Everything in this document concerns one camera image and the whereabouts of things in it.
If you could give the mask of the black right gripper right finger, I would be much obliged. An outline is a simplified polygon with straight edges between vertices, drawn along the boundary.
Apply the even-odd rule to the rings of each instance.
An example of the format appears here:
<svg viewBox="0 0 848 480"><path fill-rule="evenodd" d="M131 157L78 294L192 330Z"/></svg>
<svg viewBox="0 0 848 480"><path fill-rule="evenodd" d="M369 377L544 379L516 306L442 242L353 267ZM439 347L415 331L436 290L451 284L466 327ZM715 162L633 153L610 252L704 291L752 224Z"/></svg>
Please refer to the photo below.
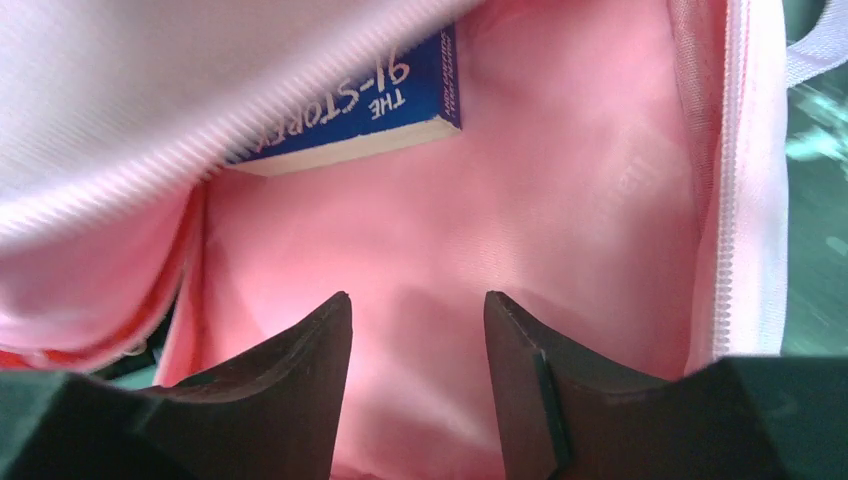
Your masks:
<svg viewBox="0 0 848 480"><path fill-rule="evenodd" d="M612 361L491 291L485 340L510 479L843 479L847 361L725 357L676 381Z"/></svg>

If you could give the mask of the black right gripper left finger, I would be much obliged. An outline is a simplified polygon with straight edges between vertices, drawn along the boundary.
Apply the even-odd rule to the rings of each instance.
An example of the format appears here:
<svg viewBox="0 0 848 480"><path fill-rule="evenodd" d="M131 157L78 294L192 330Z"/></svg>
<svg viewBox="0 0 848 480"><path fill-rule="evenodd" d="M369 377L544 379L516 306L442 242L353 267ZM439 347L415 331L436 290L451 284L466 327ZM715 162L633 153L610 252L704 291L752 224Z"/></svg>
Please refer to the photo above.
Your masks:
<svg viewBox="0 0 848 480"><path fill-rule="evenodd" d="M352 343L339 292L172 387L68 372L1 376L5 479L326 479Z"/></svg>

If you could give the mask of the pink student backpack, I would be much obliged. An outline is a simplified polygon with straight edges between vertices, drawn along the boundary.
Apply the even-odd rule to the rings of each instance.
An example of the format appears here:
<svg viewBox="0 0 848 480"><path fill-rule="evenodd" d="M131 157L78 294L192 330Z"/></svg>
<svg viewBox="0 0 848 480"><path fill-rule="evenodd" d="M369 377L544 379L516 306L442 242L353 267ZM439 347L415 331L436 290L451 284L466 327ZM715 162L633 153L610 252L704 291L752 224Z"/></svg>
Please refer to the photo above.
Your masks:
<svg viewBox="0 0 848 480"><path fill-rule="evenodd" d="M460 132L228 167L448 25ZM665 381L781 357L788 92L846 59L843 1L5 1L1 376L172 387L343 292L326 479L510 479L491 291Z"/></svg>

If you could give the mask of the blue 91-storey treehouse book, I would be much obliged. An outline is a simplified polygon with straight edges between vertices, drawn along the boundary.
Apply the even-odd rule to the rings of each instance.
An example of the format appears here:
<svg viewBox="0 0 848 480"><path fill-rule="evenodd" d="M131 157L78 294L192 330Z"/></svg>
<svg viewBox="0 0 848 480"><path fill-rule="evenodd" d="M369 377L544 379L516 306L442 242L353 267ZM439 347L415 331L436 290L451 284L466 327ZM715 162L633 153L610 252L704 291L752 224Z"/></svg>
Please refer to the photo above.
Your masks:
<svg viewBox="0 0 848 480"><path fill-rule="evenodd" d="M273 176L398 150L461 130L456 28L376 60L366 76L266 128L230 168Z"/></svg>

